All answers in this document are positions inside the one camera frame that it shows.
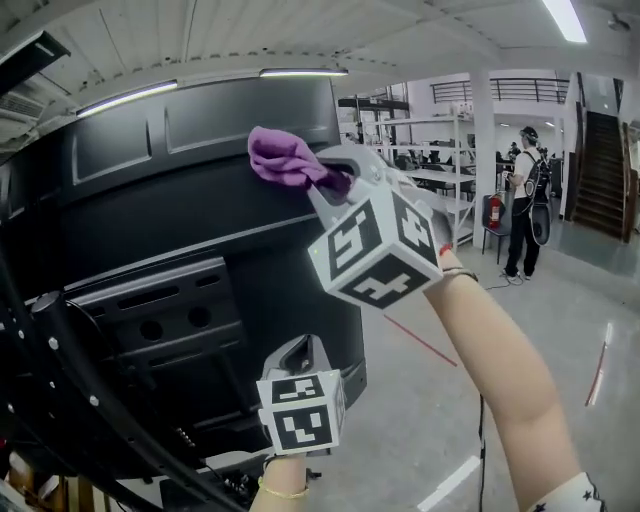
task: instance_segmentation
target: red fire extinguisher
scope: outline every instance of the red fire extinguisher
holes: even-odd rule
[[[500,196],[495,195],[489,199],[489,228],[497,229],[500,227]]]

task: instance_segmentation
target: white shelving unit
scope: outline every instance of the white shelving unit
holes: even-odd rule
[[[451,172],[439,172],[429,171],[426,169],[418,169],[414,171],[405,171],[405,174],[412,178],[439,181],[442,183],[452,183],[455,185],[454,197],[443,197],[447,211],[453,216],[453,247],[454,251],[458,249],[458,245],[468,242],[473,238],[473,229],[465,225],[465,221],[469,217],[471,210],[475,206],[474,202],[463,201],[460,197],[460,186],[463,183],[469,183],[475,181],[475,176],[469,176],[461,174],[460,155],[462,153],[471,153],[475,158],[475,150],[467,146],[466,141],[462,141],[460,137],[460,123],[468,122],[466,119],[461,119],[460,116],[454,114],[452,116],[434,116],[434,117],[417,117],[409,119],[391,119],[388,121],[379,121],[371,123],[363,123],[364,125],[374,126],[398,126],[398,125],[412,125],[412,124],[426,124],[426,123],[452,123],[453,124],[453,141],[454,146],[435,146],[426,144],[412,144],[412,145],[390,145],[390,144],[373,144],[370,147],[382,151],[388,151],[389,157],[391,152],[395,150],[414,150],[414,151],[442,151],[450,150],[453,153],[454,165],[451,166]]]

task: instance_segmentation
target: gray floor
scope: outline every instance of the gray floor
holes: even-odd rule
[[[632,279],[640,286],[640,236],[635,233],[631,235],[631,243],[624,244],[579,224],[557,222],[551,232],[549,247]]]
[[[470,246],[463,262],[485,287],[503,284],[495,253]],[[556,379],[584,468],[609,510],[640,509],[640,288],[628,279],[543,249],[533,281],[490,293],[538,348]],[[433,311],[420,298],[389,315],[454,362],[459,360]],[[369,385],[348,411],[341,446],[311,459],[311,512],[417,510],[470,456],[477,455],[478,395],[464,368],[425,349],[380,314],[363,314]],[[586,408],[608,325],[598,401]],[[485,509],[515,511],[504,454],[488,422]],[[210,461],[231,463],[230,456]],[[476,470],[432,510],[477,510]],[[157,484],[131,487],[159,503]]]

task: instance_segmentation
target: fluorescent light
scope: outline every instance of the fluorescent light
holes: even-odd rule
[[[346,69],[288,69],[288,68],[276,68],[276,69],[263,69],[260,71],[260,78],[273,77],[273,76],[345,76],[349,71]]]
[[[547,6],[564,38],[571,43],[586,43],[587,38],[580,25],[571,0],[542,0]]]
[[[128,103],[133,100],[137,100],[139,98],[144,98],[146,96],[151,96],[152,94],[158,94],[165,91],[170,91],[178,87],[178,82],[175,80],[171,82],[165,82],[163,84],[152,85],[151,87],[147,87],[146,89],[133,91],[122,96],[117,96],[115,98],[108,99],[101,103],[97,103],[96,105],[92,105],[87,108],[83,108],[76,113],[78,118],[91,116],[93,114],[97,114],[98,112],[102,112],[109,108],[117,107],[118,105],[122,105],[123,103]]]

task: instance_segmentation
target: white sleeve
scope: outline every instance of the white sleeve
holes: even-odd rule
[[[513,172],[519,176],[524,176],[524,179],[526,180],[531,173],[531,169],[533,169],[533,165],[534,161],[532,160],[532,157],[527,154],[520,153],[516,158],[516,168]]]
[[[558,487],[531,507],[528,512],[606,512],[598,490],[586,473]]]

